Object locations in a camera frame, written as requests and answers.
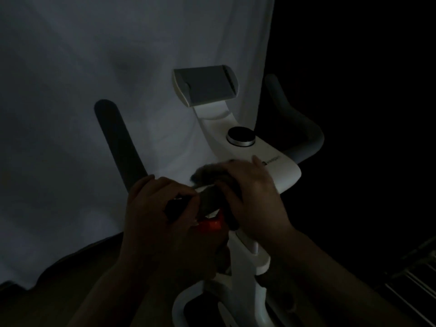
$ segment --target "right hand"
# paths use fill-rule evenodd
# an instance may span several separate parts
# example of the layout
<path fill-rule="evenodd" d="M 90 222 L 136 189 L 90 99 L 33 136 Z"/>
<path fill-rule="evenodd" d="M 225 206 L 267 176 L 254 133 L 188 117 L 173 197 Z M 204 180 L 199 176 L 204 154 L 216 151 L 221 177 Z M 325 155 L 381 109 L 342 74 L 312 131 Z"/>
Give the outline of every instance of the right hand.
<path fill-rule="evenodd" d="M 241 188 L 242 200 L 226 183 L 216 182 L 242 230 L 264 247 L 289 236 L 293 227 L 274 181 L 262 161 L 253 156 L 252 163 L 233 160 L 222 166 Z"/>

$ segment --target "white backdrop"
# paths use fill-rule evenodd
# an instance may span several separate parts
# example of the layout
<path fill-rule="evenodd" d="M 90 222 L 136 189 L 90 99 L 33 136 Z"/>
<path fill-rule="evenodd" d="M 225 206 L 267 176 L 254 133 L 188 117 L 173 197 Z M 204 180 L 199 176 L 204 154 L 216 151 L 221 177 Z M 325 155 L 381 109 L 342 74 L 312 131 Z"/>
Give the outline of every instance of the white backdrop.
<path fill-rule="evenodd" d="M 126 190 L 93 112 L 114 101 L 149 174 L 215 160 L 171 85 L 229 65 L 254 128 L 274 0 L 0 0 L 0 283 L 123 230 Z"/>

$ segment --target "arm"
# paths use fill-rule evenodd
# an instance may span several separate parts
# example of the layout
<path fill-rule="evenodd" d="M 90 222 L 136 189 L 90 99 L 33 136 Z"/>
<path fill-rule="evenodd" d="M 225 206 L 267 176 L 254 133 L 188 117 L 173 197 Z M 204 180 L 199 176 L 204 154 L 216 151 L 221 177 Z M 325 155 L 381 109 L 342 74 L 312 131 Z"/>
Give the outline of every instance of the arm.
<path fill-rule="evenodd" d="M 241 228 L 271 255 L 288 265 L 292 277 L 332 325 L 414 326 L 405 315 L 317 247 L 289 222 L 274 181 L 262 162 L 223 164 L 241 187 L 240 200 L 223 191 Z"/>
<path fill-rule="evenodd" d="M 290 231 L 266 249 L 289 267 L 327 321 L 343 326 L 415 326 L 408 317 L 382 298 L 308 236 Z"/>
<path fill-rule="evenodd" d="M 179 219 L 168 224 L 164 209 L 177 195 L 192 195 Z M 119 258 L 94 285 L 68 327 L 128 326 L 149 286 L 150 276 L 177 248 L 193 225 L 200 200 L 196 191 L 167 178 L 147 176 L 131 189 Z"/>

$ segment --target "fingers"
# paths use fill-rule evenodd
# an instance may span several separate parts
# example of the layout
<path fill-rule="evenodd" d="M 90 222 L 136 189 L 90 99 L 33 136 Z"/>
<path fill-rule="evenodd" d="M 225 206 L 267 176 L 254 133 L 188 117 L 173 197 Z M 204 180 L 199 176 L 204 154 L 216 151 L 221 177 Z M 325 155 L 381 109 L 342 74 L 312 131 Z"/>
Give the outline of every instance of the fingers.
<path fill-rule="evenodd" d="M 158 192 L 151 195 L 150 201 L 154 202 L 156 207 L 163 211 L 168 201 L 176 198 L 177 195 L 197 196 L 198 193 L 192 187 L 172 181 L 165 187 L 161 188 Z"/>
<path fill-rule="evenodd" d="M 215 185 L 222 191 L 234 215 L 243 208 L 243 203 L 235 192 L 224 182 L 217 181 Z"/>
<path fill-rule="evenodd" d="M 195 217 L 200 207 L 200 196 L 196 195 L 188 203 L 180 217 L 171 225 L 171 228 L 179 233 L 186 234 L 189 228 L 194 224 Z"/>
<path fill-rule="evenodd" d="M 253 164 L 256 165 L 257 167 L 261 168 L 262 170 L 265 169 L 265 165 L 262 163 L 262 161 L 260 160 L 260 158 L 258 156 L 253 155 L 252 161 L 253 161 Z"/>
<path fill-rule="evenodd" d="M 152 196 L 153 194 L 155 194 L 165 186 L 174 182 L 175 182 L 174 180 L 161 176 L 159 179 L 147 183 L 139 192 L 138 197 L 140 197 L 141 199 L 145 199 L 149 196 Z"/>
<path fill-rule="evenodd" d="M 223 163 L 222 166 L 236 179 L 241 187 L 244 187 L 256 177 L 270 176 L 268 170 L 256 155 L 252 157 L 252 160 L 252 163 L 246 160 L 233 160 L 232 162 Z"/>
<path fill-rule="evenodd" d="M 149 176 L 145 176 L 144 178 L 139 179 L 135 182 L 132 188 L 129 191 L 129 196 L 127 197 L 127 204 L 131 203 L 136 196 L 138 196 L 141 189 L 150 181 L 154 179 L 154 174 Z"/>

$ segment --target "gray handlebar grip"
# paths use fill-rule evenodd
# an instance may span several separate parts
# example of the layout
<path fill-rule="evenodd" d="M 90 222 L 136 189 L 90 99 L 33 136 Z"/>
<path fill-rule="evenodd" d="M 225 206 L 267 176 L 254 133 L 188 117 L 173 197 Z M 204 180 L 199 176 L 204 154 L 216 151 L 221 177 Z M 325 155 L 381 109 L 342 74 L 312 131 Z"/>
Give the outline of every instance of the gray handlebar grip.
<path fill-rule="evenodd" d="M 279 79 L 277 79 L 275 74 L 267 74 L 265 76 L 265 85 L 281 116 L 306 137 L 303 143 L 283 151 L 285 155 L 299 164 L 321 149 L 324 143 L 324 134 L 317 124 L 289 104 Z"/>

